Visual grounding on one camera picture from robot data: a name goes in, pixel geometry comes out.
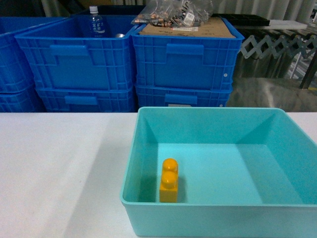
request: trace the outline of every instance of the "white table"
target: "white table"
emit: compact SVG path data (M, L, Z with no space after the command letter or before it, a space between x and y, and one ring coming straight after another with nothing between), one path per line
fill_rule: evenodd
M137 114L0 114L0 237L134 238L119 199ZM317 113L289 113L317 141Z

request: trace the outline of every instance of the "plastic water bottle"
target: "plastic water bottle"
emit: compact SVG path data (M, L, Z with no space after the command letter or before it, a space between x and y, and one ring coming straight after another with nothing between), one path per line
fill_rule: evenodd
M91 36L94 38L105 37L106 30L103 22L103 18L98 15L98 7L90 6L90 31Z

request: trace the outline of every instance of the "crate handle opening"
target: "crate handle opening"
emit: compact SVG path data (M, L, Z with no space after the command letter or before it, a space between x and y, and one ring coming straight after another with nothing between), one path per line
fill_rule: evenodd
M88 56L87 46L51 45L53 56Z
M166 46L167 54L174 55L204 55L203 45L190 45L190 44L167 44Z
M165 104L197 105L197 96L165 94Z
M76 105L98 105L98 100L96 97L65 96L65 103Z

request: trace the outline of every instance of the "black tray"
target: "black tray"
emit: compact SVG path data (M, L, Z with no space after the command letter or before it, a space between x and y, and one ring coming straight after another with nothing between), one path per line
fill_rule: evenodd
M98 6L99 15L138 15L145 5L100 5ZM89 15L89 9L84 10L78 15Z
M250 14L213 14L212 17L223 17L234 26L269 26L269 20Z

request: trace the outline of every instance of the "cardboard lid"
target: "cardboard lid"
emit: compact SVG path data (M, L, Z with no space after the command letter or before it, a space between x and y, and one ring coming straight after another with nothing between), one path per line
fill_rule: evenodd
M155 36L235 38L219 17L211 17L204 25L199 27L188 27L185 28L185 30L182 30L182 28L157 27L148 24L139 34Z

